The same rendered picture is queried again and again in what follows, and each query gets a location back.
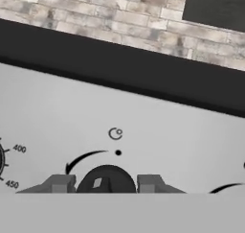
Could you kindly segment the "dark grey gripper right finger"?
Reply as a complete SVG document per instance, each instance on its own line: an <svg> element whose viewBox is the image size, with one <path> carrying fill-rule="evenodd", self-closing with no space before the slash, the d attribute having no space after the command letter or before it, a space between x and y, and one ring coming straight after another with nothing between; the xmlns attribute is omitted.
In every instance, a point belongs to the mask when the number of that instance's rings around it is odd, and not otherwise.
<svg viewBox="0 0 245 233"><path fill-rule="evenodd" d="M138 193L184 194L184 191L165 184L160 175L137 175Z"/></svg>

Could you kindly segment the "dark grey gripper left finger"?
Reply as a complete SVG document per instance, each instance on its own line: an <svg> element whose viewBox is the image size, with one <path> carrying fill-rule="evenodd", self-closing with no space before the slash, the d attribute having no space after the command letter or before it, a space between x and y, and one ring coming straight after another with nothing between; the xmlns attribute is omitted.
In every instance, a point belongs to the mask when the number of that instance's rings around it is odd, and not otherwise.
<svg viewBox="0 0 245 233"><path fill-rule="evenodd" d="M76 182L77 182L77 178L75 175L51 175L43 183L18 191L18 194L74 193L76 191L75 188Z"/></svg>

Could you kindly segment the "black stove knob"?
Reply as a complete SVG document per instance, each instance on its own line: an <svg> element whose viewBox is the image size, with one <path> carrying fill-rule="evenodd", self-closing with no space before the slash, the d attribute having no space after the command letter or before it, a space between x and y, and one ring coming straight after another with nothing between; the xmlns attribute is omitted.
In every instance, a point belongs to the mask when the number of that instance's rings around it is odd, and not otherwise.
<svg viewBox="0 0 245 233"><path fill-rule="evenodd" d="M114 165L101 165L92 169L81 181L78 193L135 193L131 175Z"/></svg>

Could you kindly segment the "black oven temperature dial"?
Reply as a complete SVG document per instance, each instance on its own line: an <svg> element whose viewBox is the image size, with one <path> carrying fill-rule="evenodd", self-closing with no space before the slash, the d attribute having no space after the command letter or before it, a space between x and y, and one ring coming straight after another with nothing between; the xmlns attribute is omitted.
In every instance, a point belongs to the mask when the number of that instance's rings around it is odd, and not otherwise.
<svg viewBox="0 0 245 233"><path fill-rule="evenodd" d="M6 153L10 151L10 149L5 149L1 144L2 138L0 137L0 181L3 181L4 178L2 177L2 174L4 172L4 169L9 166L9 164L6 163Z"/></svg>

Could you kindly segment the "grey stove with black top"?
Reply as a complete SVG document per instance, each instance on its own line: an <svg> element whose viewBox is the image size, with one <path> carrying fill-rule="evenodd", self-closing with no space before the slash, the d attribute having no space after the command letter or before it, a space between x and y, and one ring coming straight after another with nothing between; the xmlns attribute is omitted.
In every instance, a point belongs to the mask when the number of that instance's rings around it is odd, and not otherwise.
<svg viewBox="0 0 245 233"><path fill-rule="evenodd" d="M245 196L245 72L0 18L0 195L114 165Z"/></svg>

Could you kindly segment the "dark wall cupboard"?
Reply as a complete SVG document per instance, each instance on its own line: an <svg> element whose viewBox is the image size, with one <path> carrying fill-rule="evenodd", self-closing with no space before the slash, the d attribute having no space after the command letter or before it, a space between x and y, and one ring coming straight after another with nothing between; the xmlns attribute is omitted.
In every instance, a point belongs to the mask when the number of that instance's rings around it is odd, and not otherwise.
<svg viewBox="0 0 245 233"><path fill-rule="evenodd" d="M245 33L245 0L186 0L182 19Z"/></svg>

